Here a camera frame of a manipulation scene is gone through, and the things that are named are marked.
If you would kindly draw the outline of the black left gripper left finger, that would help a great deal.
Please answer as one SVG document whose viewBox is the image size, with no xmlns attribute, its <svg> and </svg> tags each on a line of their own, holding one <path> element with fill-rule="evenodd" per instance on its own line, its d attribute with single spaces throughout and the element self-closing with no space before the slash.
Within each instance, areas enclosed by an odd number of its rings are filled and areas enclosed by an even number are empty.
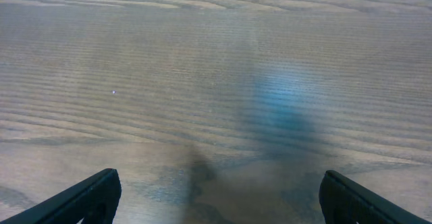
<svg viewBox="0 0 432 224">
<path fill-rule="evenodd" d="M 112 224 L 122 187 L 115 169 L 104 169 L 1 224 Z"/>
</svg>

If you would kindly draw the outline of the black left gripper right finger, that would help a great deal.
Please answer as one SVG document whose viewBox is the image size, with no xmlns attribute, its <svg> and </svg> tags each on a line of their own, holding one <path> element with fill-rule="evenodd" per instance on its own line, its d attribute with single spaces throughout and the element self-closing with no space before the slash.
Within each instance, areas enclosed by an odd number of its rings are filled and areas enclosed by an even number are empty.
<svg viewBox="0 0 432 224">
<path fill-rule="evenodd" d="M 334 170 L 319 188 L 326 224 L 431 224 Z"/>
</svg>

